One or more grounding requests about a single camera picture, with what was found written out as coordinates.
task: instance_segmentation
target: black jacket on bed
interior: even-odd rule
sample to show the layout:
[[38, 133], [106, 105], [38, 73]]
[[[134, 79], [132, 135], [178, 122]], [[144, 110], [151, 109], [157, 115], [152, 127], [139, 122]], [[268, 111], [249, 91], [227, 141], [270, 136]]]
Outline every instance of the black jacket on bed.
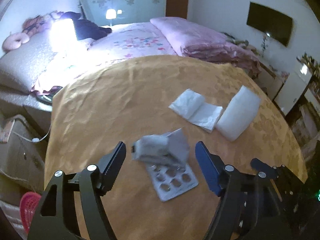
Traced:
[[87, 38], [92, 38], [94, 40], [99, 40], [103, 37], [106, 37], [109, 33], [112, 32], [111, 28], [102, 28], [96, 25], [95, 23], [87, 19], [79, 19], [81, 13], [75, 12], [66, 12], [61, 15], [60, 19], [72, 19], [78, 41], [84, 40]]

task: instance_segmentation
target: folded tissue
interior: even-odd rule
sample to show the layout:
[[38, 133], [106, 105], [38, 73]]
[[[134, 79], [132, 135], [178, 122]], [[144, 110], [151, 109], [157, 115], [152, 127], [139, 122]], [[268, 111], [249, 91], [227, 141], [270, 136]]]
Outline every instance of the folded tissue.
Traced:
[[229, 141], [236, 140], [258, 114], [261, 99], [247, 87], [242, 86], [231, 99], [216, 124], [216, 129]]
[[163, 135], [146, 135], [132, 146], [132, 159], [146, 163], [185, 167], [190, 151], [182, 129]]
[[204, 96], [191, 89], [178, 96], [169, 108], [209, 133], [212, 132], [223, 110], [222, 106], [206, 103]]

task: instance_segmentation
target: pink bedding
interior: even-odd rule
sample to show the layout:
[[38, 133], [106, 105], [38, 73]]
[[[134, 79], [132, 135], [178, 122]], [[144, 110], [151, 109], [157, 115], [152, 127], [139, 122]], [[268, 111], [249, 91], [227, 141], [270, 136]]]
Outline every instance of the pink bedding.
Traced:
[[49, 94], [52, 88], [64, 87], [89, 71], [130, 58], [177, 55], [161, 31], [150, 22], [115, 25], [107, 37], [97, 41], [86, 39], [82, 45], [85, 43], [91, 43], [90, 48], [82, 49], [75, 60], [57, 54], [46, 71], [40, 74], [31, 91], [38, 95]]
[[179, 17], [153, 18], [150, 22], [163, 33], [179, 56], [232, 62], [252, 75], [260, 72], [257, 56], [251, 50], [227, 42], [222, 33]]

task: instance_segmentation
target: power cord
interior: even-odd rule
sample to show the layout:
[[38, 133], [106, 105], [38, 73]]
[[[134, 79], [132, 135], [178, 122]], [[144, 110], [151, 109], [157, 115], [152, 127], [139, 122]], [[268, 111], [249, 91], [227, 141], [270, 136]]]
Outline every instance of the power cord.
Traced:
[[13, 131], [12, 133], [14, 133], [16, 136], [20, 137], [21, 139], [26, 140], [27, 142], [38, 143], [38, 142], [41, 142], [42, 140], [44, 140], [44, 139], [48, 136], [48, 134], [49, 134], [49, 132], [50, 132], [50, 129], [51, 129], [51, 124], [50, 124], [50, 127], [49, 127], [49, 131], [47, 132], [47, 134], [46, 134], [44, 137], [42, 137], [41, 139], [39, 139], [39, 138], [33, 138], [32, 140], [23, 137], [22, 135], [16, 133], [15, 131]]

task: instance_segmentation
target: empty pill blister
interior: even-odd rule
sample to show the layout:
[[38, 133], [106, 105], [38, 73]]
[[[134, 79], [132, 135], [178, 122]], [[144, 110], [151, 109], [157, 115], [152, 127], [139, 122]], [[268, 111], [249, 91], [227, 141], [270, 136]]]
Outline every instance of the empty pill blister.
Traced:
[[177, 197], [198, 185], [190, 166], [172, 168], [146, 163], [152, 184], [161, 201]]

